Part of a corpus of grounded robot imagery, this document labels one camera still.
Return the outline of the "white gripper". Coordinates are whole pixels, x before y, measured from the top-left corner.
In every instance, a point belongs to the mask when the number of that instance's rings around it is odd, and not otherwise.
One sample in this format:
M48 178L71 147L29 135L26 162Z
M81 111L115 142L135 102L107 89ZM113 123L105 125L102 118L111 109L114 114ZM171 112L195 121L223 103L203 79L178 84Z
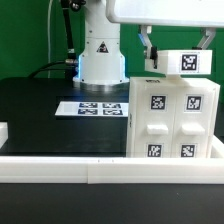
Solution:
M144 57L157 68L157 47L149 35L150 25L212 27L202 28L202 39L193 50L206 50L216 36L215 28L224 28L224 0L106 0L106 16L114 23L139 24L138 36Z

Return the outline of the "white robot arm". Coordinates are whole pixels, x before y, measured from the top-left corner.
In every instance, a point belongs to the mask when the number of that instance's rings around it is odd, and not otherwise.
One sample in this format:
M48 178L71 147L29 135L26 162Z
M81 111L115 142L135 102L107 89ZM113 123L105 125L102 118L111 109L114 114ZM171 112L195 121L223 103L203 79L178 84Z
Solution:
M144 46L145 69L166 76L211 72L208 49L224 28L224 0L60 0L64 14L68 61L76 86L109 90L128 82L120 52L120 26L136 24ZM75 53L69 12L85 10L85 49ZM159 50L149 39L154 26L199 27L203 38L190 50Z

